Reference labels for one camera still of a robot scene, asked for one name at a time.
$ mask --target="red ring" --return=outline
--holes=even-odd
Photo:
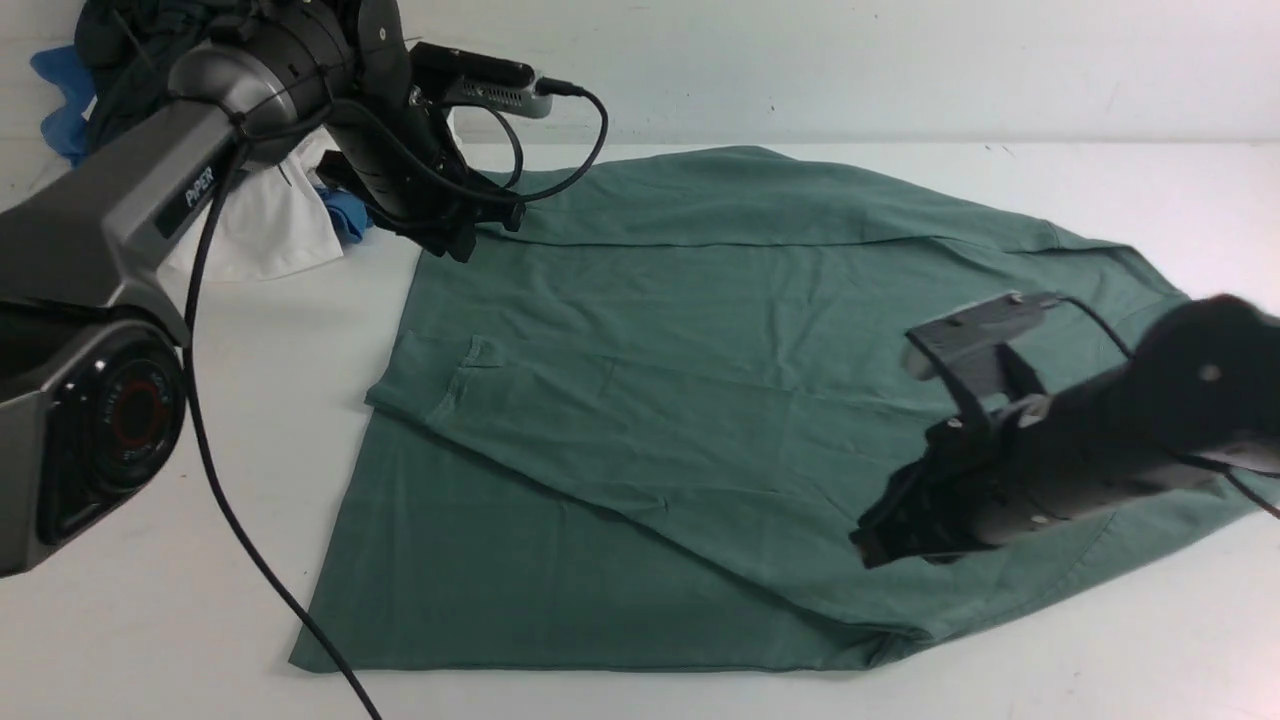
[[[146,432],[141,437],[127,437],[124,429],[120,427],[123,424],[120,423],[120,406],[124,405],[124,401],[129,396],[140,391],[151,396],[151,424],[147,425]],[[111,409],[111,432],[115,433],[115,439],[122,447],[128,450],[138,448],[151,442],[151,438],[160,430],[165,416],[164,405],[160,402],[160,391],[156,386],[146,380],[133,380],[124,386],[124,389],[120,391],[120,397],[115,401],[115,407]]]

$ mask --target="cable connector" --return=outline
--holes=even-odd
[[[586,97],[586,88],[556,78],[539,78],[534,85],[539,95],[559,95],[561,97]]]

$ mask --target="dark green cloth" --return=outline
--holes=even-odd
[[[219,15],[248,0],[87,0],[76,54],[93,77],[97,102],[84,128],[92,154],[169,102],[169,70],[209,37]]]
[[[602,165],[471,264],[421,260],[311,612],[356,667],[864,669],[1244,512],[1215,486],[861,569],[856,518],[954,411],[902,332],[1009,290],[1130,341],[1185,300],[1130,249],[855,168]],[[1069,309],[1018,347],[1051,388],[1120,360]],[[292,661],[333,670],[306,632]]]

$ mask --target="white table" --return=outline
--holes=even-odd
[[[1280,310],[1277,146],[781,150],[1132,242],[1193,295],[1229,290]],[[582,152],[529,151],[535,167],[576,164]],[[20,195],[41,155],[9,155],[3,172],[26,178],[9,183]],[[490,167],[507,156],[468,155]],[[206,290],[197,359],[219,470],[246,528],[303,598],[416,255],[375,232],[328,266]],[[868,674],[362,676],[388,719],[1280,719],[1277,597],[1280,524],[1254,515],[1080,597]],[[189,437],[138,498],[38,571],[0,583],[0,615],[4,719],[361,716],[340,676],[285,664],[297,621],[224,527]]]

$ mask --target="white wall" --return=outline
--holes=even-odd
[[[82,0],[0,3],[0,138]],[[1276,0],[401,0],[406,33],[596,90],[620,142],[1280,138]],[[465,123],[498,137],[492,120]],[[527,141],[591,136],[564,101]]]

